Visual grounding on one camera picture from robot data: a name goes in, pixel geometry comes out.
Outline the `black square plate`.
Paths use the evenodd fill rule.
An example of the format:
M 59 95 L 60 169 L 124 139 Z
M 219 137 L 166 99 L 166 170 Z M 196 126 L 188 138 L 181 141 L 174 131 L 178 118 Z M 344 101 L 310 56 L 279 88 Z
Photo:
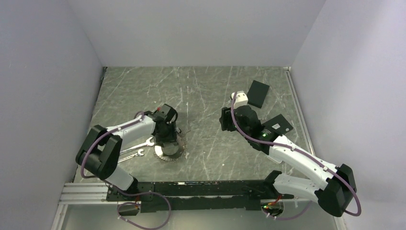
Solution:
M 247 93 L 248 104 L 262 108 L 269 89 L 269 85 L 254 80 Z

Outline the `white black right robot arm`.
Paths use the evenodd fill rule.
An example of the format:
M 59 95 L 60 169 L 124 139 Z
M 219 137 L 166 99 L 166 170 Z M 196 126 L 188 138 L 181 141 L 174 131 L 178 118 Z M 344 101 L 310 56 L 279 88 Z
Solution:
M 253 149 L 276 163 L 287 163 L 306 176 L 298 178 L 272 171 L 265 179 L 266 197 L 294 195 L 318 203 L 335 217 L 344 213 L 355 217 L 361 215 L 352 168 L 346 164 L 336 166 L 294 144 L 286 137 L 287 129 L 281 121 L 273 118 L 262 124 L 256 112 L 244 105 L 237 109 L 223 107 L 219 122 L 223 131 L 237 131 Z

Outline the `aluminium frame rail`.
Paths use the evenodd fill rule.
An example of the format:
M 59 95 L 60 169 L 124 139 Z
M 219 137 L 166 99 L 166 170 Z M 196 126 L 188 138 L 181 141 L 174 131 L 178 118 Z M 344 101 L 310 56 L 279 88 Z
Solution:
M 107 192 L 108 187 L 104 183 L 65 183 L 51 229 L 62 229 L 70 205 L 104 204 Z

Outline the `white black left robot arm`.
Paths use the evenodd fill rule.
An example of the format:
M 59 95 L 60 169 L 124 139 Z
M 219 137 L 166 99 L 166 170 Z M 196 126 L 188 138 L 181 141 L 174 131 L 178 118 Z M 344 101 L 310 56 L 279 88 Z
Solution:
M 75 158 L 81 177 L 98 178 L 117 187 L 123 200 L 134 200 L 138 193 L 138 180 L 119 166 L 119 157 L 124 152 L 122 147 L 151 136 L 155 154 L 160 159 L 176 160 L 184 149 L 176 126 L 177 119 L 178 112 L 164 104 L 153 112 L 137 112 L 134 119 L 116 126 L 93 126 Z

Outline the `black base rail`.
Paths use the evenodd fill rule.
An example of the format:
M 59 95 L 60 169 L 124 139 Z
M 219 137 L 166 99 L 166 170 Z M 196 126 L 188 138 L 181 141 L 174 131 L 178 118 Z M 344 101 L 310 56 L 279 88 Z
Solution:
M 267 202 L 281 195 L 270 183 L 263 180 L 139 182 L 138 195 L 130 197 L 110 186 L 106 200 L 109 202 L 138 201 L 142 213 L 166 210 L 233 209 L 260 210 Z

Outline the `large silver wrench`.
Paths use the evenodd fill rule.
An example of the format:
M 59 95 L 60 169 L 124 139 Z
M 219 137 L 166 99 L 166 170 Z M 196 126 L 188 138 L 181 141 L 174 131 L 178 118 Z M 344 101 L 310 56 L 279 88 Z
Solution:
M 137 150 L 137 149 L 141 149 L 143 147 L 152 147 L 154 145 L 155 145 L 155 143 L 153 141 L 153 137 L 150 137 L 143 143 L 140 143 L 138 145 L 135 145 L 135 146 L 129 147 L 127 149 L 121 150 L 120 155 L 126 154 L 128 152 L 131 152 L 131 151 L 134 151 L 134 150 Z

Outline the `small silver wrench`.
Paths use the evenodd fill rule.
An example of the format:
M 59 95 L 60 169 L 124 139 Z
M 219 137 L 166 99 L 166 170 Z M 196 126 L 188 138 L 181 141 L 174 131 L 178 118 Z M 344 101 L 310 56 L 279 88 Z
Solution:
M 126 156 L 126 157 L 124 157 L 124 158 L 122 158 L 122 159 L 119 159 L 119 160 L 118 160 L 118 163 L 127 161 L 127 160 L 129 160 L 129 159 L 134 158 L 134 157 L 143 157 L 143 156 L 144 156 L 144 153 L 143 153 L 143 152 L 144 152 L 143 149 L 139 149 L 139 150 L 137 151 L 137 153 L 134 153 L 134 154 L 132 154 L 132 155 L 129 155 L 129 156 Z

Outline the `steel ring disc with keyrings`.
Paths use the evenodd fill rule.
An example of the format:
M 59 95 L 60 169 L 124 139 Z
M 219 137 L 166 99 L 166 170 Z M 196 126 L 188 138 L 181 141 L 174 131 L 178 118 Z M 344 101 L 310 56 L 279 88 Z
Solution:
M 173 143 L 167 143 L 163 146 L 155 145 L 155 155 L 163 161 L 176 161 L 180 158 L 185 150 L 185 143 L 180 134 L 176 135 L 177 140 Z

